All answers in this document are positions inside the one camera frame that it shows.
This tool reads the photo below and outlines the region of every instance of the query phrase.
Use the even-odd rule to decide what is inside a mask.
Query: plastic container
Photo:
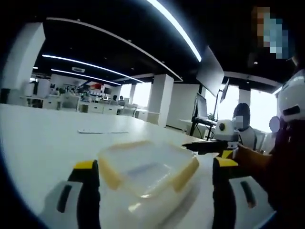
[[[99,153],[99,172],[111,190],[114,218],[125,228],[161,223],[190,191],[198,166],[194,153],[166,143],[134,142]]]

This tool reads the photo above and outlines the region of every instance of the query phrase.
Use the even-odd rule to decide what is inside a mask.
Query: clear plastic lid
[[[133,142],[99,153],[100,174],[108,187],[122,187],[142,198],[170,186],[180,192],[198,166],[193,152],[166,143]]]

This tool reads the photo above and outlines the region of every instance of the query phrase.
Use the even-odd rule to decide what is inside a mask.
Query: white robot head
[[[285,122],[305,120],[305,70],[299,70],[283,85],[277,99]]]

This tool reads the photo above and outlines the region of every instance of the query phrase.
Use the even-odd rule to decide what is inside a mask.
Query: ceiling light
[[[280,91],[282,90],[282,86],[278,89],[276,89],[272,94],[273,95],[276,95],[277,93],[279,93]]]
[[[97,66],[97,65],[90,64],[90,63],[85,63],[85,62],[76,61],[76,60],[72,60],[72,59],[68,59],[68,58],[63,58],[63,57],[58,57],[58,56],[50,56],[50,55],[42,55],[42,56],[43,56],[43,57],[48,57],[48,58],[60,59],[60,60],[64,60],[64,61],[71,61],[71,62],[75,62],[75,63],[85,64],[85,65],[88,65],[88,66],[91,66],[91,67],[103,69],[103,70],[105,70],[105,71],[109,71],[109,72],[111,72],[111,73],[115,73],[115,74],[118,74],[118,75],[121,75],[121,76],[130,78],[130,79],[132,79],[132,80],[136,80],[136,81],[138,81],[138,82],[140,82],[140,83],[143,83],[143,81],[141,81],[141,80],[138,80],[138,79],[132,78],[132,77],[130,77],[130,76],[127,76],[127,75],[125,75],[125,74],[118,73],[118,72],[116,72],[116,71],[113,71],[113,70],[110,70],[110,69],[107,69],[107,68],[102,68],[102,67],[99,67],[99,66]]]
[[[161,14],[163,14],[167,20],[170,21],[170,23],[176,28],[176,30],[180,33],[180,35],[184,38],[186,43],[189,45],[191,50],[193,51],[194,55],[197,57],[198,61],[201,61],[201,56],[199,52],[197,51],[195,45],[189,38],[189,36],[186,34],[182,26],[178,23],[178,21],[173,17],[173,15],[163,6],[161,5],[157,0],[147,0],[150,4],[152,4]]]
[[[111,82],[111,81],[108,81],[108,80],[102,80],[102,79],[92,77],[92,76],[87,76],[87,75],[82,75],[82,74],[77,74],[77,73],[71,73],[71,72],[66,72],[66,71],[61,71],[61,70],[56,70],[56,69],[51,69],[51,71],[60,72],[60,73],[68,73],[68,74],[73,74],[73,75],[79,75],[79,76],[87,77],[87,78],[90,78],[90,79],[101,80],[101,81],[104,81],[104,82],[107,82],[107,83],[113,83],[113,84],[121,86],[121,84],[119,84],[119,83],[114,83],[114,82]]]

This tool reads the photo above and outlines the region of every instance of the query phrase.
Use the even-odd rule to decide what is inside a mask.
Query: white table
[[[28,207],[40,214],[48,193],[67,180],[73,166],[97,158],[98,152],[116,143],[152,140],[180,146],[200,139],[160,128],[142,120],[118,115],[33,109],[0,104],[3,158],[16,189]],[[80,129],[128,134],[82,135]],[[213,158],[199,156],[198,182],[183,208],[163,228],[211,228],[213,205]],[[101,204],[100,220],[109,206]]]

